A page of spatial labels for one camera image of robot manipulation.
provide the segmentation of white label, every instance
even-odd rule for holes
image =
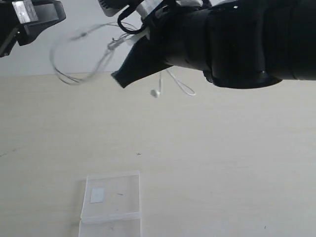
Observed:
[[[90,203],[100,203],[104,200],[104,189],[92,189]]]

